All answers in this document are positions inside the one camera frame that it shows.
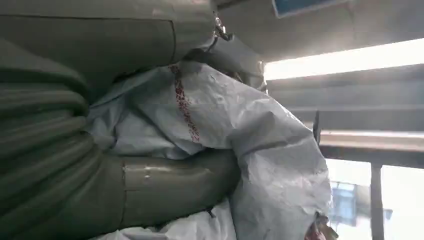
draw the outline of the pipe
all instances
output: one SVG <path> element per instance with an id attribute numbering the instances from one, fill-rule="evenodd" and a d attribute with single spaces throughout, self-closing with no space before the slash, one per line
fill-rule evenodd
<path id="1" fill-rule="evenodd" d="M 212 207 L 239 177 L 231 150 L 185 161 L 101 152 L 64 84 L 0 83 L 0 239 L 84 239 Z"/>

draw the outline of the blue sign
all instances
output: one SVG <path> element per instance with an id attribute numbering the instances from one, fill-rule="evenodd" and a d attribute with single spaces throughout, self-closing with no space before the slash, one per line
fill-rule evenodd
<path id="1" fill-rule="evenodd" d="M 314 10 L 325 7 L 340 0 L 272 0 L 275 14 L 282 18 L 288 15 L 297 14 L 303 11 Z"/>

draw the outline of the ceiling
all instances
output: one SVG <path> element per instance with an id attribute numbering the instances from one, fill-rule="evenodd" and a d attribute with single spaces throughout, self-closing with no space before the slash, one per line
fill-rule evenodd
<path id="1" fill-rule="evenodd" d="M 345 0 L 281 19 L 271 0 L 214 1 L 228 31 L 267 62 L 424 38 L 422 0 Z"/>

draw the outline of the crumpled plastic sheet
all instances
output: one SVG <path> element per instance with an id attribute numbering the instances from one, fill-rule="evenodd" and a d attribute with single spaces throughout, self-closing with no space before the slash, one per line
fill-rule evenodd
<path id="1" fill-rule="evenodd" d="M 233 149 L 241 169 L 230 196 L 238 240 L 303 240 L 315 213 L 328 211 L 328 169 L 312 132 L 267 94 L 206 64 L 182 61 L 120 82 L 88 119 L 95 141 L 118 154 L 181 161 L 204 148 Z M 170 239 L 201 240 L 199 232 L 216 226 L 176 224 L 185 236 Z M 155 234 L 130 239 L 162 239 Z"/>
<path id="2" fill-rule="evenodd" d="M 227 199 L 210 213 L 202 211 L 168 223 L 161 229 L 130 227 L 91 240 L 236 240 Z"/>

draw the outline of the sunlight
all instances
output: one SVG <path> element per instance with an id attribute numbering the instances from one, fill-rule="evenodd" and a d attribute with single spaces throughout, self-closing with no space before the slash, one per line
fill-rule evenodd
<path id="1" fill-rule="evenodd" d="M 424 64 L 424 38 L 325 53 L 265 65 L 265 80 Z"/>

